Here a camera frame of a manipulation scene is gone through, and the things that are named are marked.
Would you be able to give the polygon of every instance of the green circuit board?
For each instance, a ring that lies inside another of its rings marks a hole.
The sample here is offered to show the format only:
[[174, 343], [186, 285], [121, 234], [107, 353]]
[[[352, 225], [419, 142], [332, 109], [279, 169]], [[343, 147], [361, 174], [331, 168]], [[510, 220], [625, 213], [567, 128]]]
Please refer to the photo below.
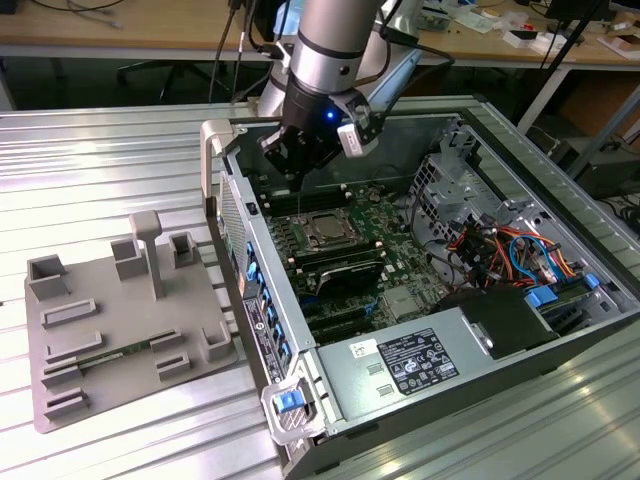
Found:
[[[403, 225], [401, 212], [402, 202], [394, 200], [393, 195], [381, 195], [379, 189], [367, 187], [353, 192], [349, 204], [341, 208], [267, 217], [285, 268], [296, 254], [327, 252], [372, 241], [382, 244], [377, 249], [383, 252], [379, 258], [384, 262], [382, 273], [377, 281], [353, 294], [318, 298], [310, 278], [312, 275], [288, 269], [291, 286], [314, 335], [323, 336], [325, 331], [331, 333], [348, 326], [342, 323], [341, 316], [361, 316], [363, 309], [367, 313], [359, 319], [357, 333], [413, 320], [427, 314], [449, 292], [449, 285], [427, 262], [424, 248], [415, 242], [407, 226]], [[315, 235], [310, 234], [311, 224]], [[334, 238], [329, 238], [333, 241], [323, 244], [316, 233], [319, 228], [324, 229], [328, 237], [333, 235]], [[327, 325], [326, 319], [331, 318], [336, 319], [336, 325]], [[316, 328], [323, 320], [323, 328]], [[340, 335], [332, 334], [327, 338], [325, 343], [342, 339]]]

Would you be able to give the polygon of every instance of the motherboard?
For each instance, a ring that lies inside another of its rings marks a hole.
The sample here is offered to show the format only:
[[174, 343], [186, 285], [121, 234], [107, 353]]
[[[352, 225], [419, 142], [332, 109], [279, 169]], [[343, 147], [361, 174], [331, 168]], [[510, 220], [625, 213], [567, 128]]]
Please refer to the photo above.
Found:
[[416, 319], [449, 293], [403, 220], [403, 197], [381, 185], [289, 197], [265, 203], [267, 225], [318, 343]]

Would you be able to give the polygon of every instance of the power supply label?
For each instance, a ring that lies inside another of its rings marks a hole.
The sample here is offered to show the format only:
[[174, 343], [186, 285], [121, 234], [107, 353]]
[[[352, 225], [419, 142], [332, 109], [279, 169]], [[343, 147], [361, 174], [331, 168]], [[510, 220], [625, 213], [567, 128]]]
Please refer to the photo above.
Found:
[[378, 351], [404, 395], [460, 375], [431, 328], [380, 343]]

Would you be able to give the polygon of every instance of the cpu socket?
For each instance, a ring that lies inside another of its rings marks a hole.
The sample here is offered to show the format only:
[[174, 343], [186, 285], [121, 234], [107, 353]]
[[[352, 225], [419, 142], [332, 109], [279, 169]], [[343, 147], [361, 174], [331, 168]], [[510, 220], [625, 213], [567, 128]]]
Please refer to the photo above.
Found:
[[311, 248], [356, 243], [360, 235], [342, 210], [330, 210], [298, 217]]

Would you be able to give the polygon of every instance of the floor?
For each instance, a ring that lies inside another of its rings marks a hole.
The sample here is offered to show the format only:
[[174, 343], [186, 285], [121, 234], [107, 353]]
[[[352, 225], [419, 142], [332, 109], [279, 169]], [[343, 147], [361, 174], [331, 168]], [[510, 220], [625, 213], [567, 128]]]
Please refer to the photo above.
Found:
[[[62, 59], [64, 78], [56, 79], [52, 63], [45, 58], [8, 58], [5, 60], [9, 89], [19, 110], [61, 108], [147, 106], [160, 103], [191, 104], [207, 101], [208, 84], [186, 74], [176, 79], [165, 102], [159, 100], [167, 78], [168, 68], [157, 68], [131, 73], [127, 85], [119, 85], [118, 67], [135, 63], [121, 60]], [[202, 70], [211, 71], [211, 64], [200, 64]], [[243, 63], [238, 88], [247, 88], [262, 77], [266, 63]], [[228, 64], [220, 81], [230, 88], [233, 82], [233, 64]], [[444, 95], [481, 93], [507, 116], [511, 116], [526, 90], [511, 73], [504, 75], [493, 69], [454, 68], [444, 78], [437, 79], [439, 91]], [[215, 102], [229, 101], [230, 93], [223, 87], [214, 91]]]

